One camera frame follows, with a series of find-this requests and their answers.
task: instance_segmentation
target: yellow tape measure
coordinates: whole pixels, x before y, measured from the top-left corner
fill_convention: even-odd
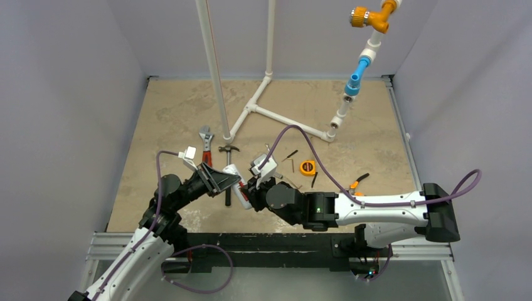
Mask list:
[[[316,174],[316,162],[313,160],[303,161],[299,166],[299,171],[303,176],[313,176]]]

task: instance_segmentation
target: floor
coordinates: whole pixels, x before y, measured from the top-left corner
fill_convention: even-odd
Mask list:
[[[230,127],[260,81],[231,80],[223,82],[223,93]],[[281,115],[317,129],[327,130],[341,101],[344,81],[273,81],[258,104]],[[189,145],[198,149],[195,162],[201,160],[202,141],[198,131],[209,125],[215,134],[213,166],[226,165],[225,153],[218,152],[224,144],[218,106],[209,80],[151,80],[131,143],[119,192],[107,231],[133,232],[157,187],[155,156],[157,151],[183,151]],[[265,144],[273,144],[285,125],[259,114],[251,114],[237,133],[232,145],[240,148],[232,161],[240,172],[250,176],[249,163],[265,152]],[[357,191],[367,195],[400,194],[415,189],[410,166],[403,148],[393,107],[385,83],[364,81],[361,93],[353,102],[348,116],[332,143],[314,138],[319,157],[328,171],[344,187],[368,172]],[[339,191],[319,172],[314,188],[311,177],[303,176],[297,166],[311,159],[311,152],[296,131],[286,133],[275,151],[278,161],[294,150],[295,172],[290,161],[280,164],[277,171],[297,185],[301,191]],[[163,156],[162,174],[177,174],[182,180],[191,175],[180,159]],[[181,224],[190,232],[294,233],[305,232],[290,226],[273,213],[244,210],[233,196],[233,205],[224,205],[224,195],[203,196],[183,208]],[[352,232],[353,226],[330,231]]]

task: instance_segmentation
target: white pvc pipe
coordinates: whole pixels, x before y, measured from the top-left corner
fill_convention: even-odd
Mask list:
[[[316,137],[319,137],[322,140],[329,141],[327,137],[327,132],[323,132],[321,130],[317,130],[315,128],[309,127],[308,125],[301,124],[295,120],[292,120],[290,118],[286,118],[284,116],[281,116],[277,113],[273,113],[272,111],[266,110],[265,108],[261,108],[259,106],[255,107],[255,112],[262,114],[266,117],[270,117],[271,119],[277,120],[279,122],[282,122],[283,124],[295,124],[301,127],[305,132],[314,135]]]
[[[330,141],[333,141],[335,137],[336,137],[336,129],[334,127],[331,127],[329,129],[329,132],[327,132],[327,138]]]
[[[338,109],[338,111],[336,111],[336,116],[340,117],[340,118],[344,118],[348,112],[348,108],[349,106],[351,105],[351,103],[347,102],[347,101],[342,101],[342,104],[340,105],[340,108]]]
[[[209,4],[207,0],[196,0],[196,7],[198,8],[199,25],[201,26],[201,34],[203,35],[203,44],[205,45],[205,52],[207,53],[207,62],[209,64],[209,71],[211,79],[213,80],[213,88],[215,89],[216,100],[220,109],[221,127],[223,129],[223,139],[227,143],[231,143],[231,133],[229,131],[229,123],[227,121],[227,113],[225,112],[225,104],[223,103],[223,94],[221,91],[220,72],[218,70],[218,60],[216,59],[215,41],[213,36],[211,19],[209,16]]]
[[[384,36],[383,33],[378,32],[377,30],[373,30],[370,40],[368,41],[372,45],[378,46],[381,43],[382,37]]]
[[[255,94],[248,100],[246,103],[246,106],[244,107],[242,113],[238,117],[237,121],[235,122],[235,125],[233,125],[233,128],[231,129],[231,137],[235,137],[235,135],[238,132],[238,129],[244,123],[244,120],[246,119],[247,115],[252,112],[251,106],[257,104],[258,98],[261,96],[262,92],[264,92],[264,89],[266,89],[266,86],[270,83],[272,79],[270,77],[264,77],[262,80],[262,83],[260,83],[260,86],[258,86],[257,91],[255,91]]]
[[[274,23],[275,0],[268,1],[268,38],[266,45],[266,75],[272,75],[272,61],[274,58]]]

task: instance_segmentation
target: small black tool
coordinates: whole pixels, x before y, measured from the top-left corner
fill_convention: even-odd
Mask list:
[[[299,150],[296,149],[295,151],[293,151],[292,153],[290,153],[289,155],[287,155],[286,158],[284,158],[283,161],[281,161],[281,162],[284,162],[286,159],[292,157],[293,155],[295,155],[296,152],[299,152]]]
[[[314,178],[312,179],[311,188],[314,188],[314,182],[316,181],[316,177],[317,177],[317,171],[316,171],[316,173],[314,174]]]

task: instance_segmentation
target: red tool handle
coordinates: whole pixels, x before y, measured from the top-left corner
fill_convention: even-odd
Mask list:
[[[203,152],[202,161],[207,163],[210,167],[213,167],[213,158],[211,157],[211,151]]]

